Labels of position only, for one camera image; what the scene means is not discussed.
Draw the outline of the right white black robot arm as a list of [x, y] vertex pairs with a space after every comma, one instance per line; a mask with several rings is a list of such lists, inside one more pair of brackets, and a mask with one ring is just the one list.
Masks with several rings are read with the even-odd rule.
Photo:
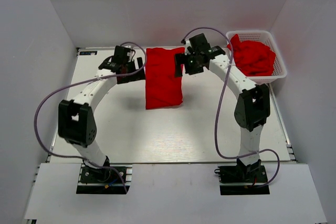
[[[233, 57], [220, 54], [208, 57], [201, 54], [176, 54], [175, 75], [182, 76], [181, 66], [187, 74], [203, 72], [208, 66], [210, 72], [223, 80], [224, 85], [220, 94], [215, 116], [214, 139], [218, 155], [224, 159], [235, 159], [239, 165], [238, 177], [247, 182], [256, 175], [260, 166], [260, 136], [267, 118], [270, 116], [270, 95], [267, 85], [257, 85], [247, 78], [233, 63]], [[237, 99], [234, 118], [240, 126], [240, 150], [237, 156], [229, 157], [221, 154], [218, 146], [218, 121], [221, 104], [226, 88], [229, 88]]]

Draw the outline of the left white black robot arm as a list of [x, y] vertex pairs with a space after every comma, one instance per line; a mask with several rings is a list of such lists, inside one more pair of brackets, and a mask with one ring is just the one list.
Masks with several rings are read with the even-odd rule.
[[106, 58], [98, 67], [96, 76], [71, 100], [62, 100], [58, 106], [58, 135], [79, 153], [84, 164], [93, 168], [93, 176], [101, 182], [110, 178], [108, 156], [99, 147], [94, 112], [102, 99], [117, 84], [144, 80], [145, 59], [125, 56]]

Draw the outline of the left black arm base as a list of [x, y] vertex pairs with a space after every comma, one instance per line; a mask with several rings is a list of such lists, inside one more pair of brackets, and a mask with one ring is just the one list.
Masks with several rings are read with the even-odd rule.
[[79, 172], [77, 195], [126, 195], [125, 187], [129, 190], [132, 179], [132, 165], [114, 166], [111, 169], [95, 169], [84, 164]]

